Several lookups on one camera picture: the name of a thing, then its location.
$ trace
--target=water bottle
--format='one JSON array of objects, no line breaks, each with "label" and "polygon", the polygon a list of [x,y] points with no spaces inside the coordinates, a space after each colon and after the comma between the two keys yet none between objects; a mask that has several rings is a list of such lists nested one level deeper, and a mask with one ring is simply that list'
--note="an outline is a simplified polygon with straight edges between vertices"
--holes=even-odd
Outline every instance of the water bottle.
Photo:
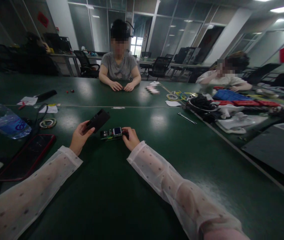
[{"label": "water bottle", "polygon": [[0,104],[0,133],[12,139],[20,139],[27,136],[31,130],[19,116]]}]

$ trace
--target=white blouse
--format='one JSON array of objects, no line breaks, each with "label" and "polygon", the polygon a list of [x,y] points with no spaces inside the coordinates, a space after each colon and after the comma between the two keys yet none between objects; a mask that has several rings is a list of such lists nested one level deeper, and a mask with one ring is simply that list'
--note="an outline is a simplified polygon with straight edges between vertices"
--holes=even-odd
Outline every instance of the white blouse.
[{"label": "white blouse", "polygon": [[[220,229],[231,229],[241,236],[237,239],[247,239],[238,219],[216,206],[196,184],[182,178],[144,141],[135,147],[128,162],[158,195],[172,205],[189,239],[198,239],[202,234]],[[0,239],[17,239],[81,164],[82,160],[72,150],[62,146],[29,178],[2,193]]]}]

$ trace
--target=hand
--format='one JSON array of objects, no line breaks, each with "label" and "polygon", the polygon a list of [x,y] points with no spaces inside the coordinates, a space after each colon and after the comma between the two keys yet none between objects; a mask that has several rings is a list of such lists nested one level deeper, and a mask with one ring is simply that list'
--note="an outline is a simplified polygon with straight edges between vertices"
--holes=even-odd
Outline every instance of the hand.
[{"label": "hand", "polygon": [[233,92],[237,92],[237,91],[240,90],[240,88],[236,87],[236,86],[233,86],[233,87],[230,88],[230,90],[233,91]]},{"label": "hand", "polygon": [[133,149],[140,143],[135,130],[131,129],[130,127],[124,127],[122,128],[122,131],[129,133],[129,139],[125,135],[123,135],[123,141],[128,149],[130,151],[133,151]]},{"label": "hand", "polygon": [[113,89],[114,92],[120,91],[123,88],[121,84],[119,84],[118,82],[113,82],[113,81],[110,82],[109,86],[111,87],[111,89]]},{"label": "hand", "polygon": [[133,91],[134,87],[135,87],[134,83],[128,83],[128,84],[125,86],[124,91],[126,91],[126,92]]},{"label": "hand", "polygon": [[82,148],[86,142],[86,140],[88,139],[89,136],[91,136],[91,134],[94,132],[95,127],[91,128],[90,130],[88,130],[86,133],[84,133],[84,131],[86,130],[86,124],[89,121],[85,121],[81,124],[79,124],[77,126],[77,128],[75,129],[73,136],[72,136],[72,142],[70,145],[70,149],[78,156],[80,155]]}]

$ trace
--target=black phone case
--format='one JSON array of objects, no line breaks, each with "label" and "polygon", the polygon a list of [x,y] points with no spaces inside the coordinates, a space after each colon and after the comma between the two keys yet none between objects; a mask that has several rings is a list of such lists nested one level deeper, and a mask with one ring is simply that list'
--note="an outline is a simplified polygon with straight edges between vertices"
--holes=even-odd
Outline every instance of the black phone case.
[{"label": "black phone case", "polygon": [[96,133],[109,119],[110,114],[104,109],[101,109],[92,119],[86,124],[87,128],[83,133],[86,133],[89,129],[95,127],[94,133]]}]

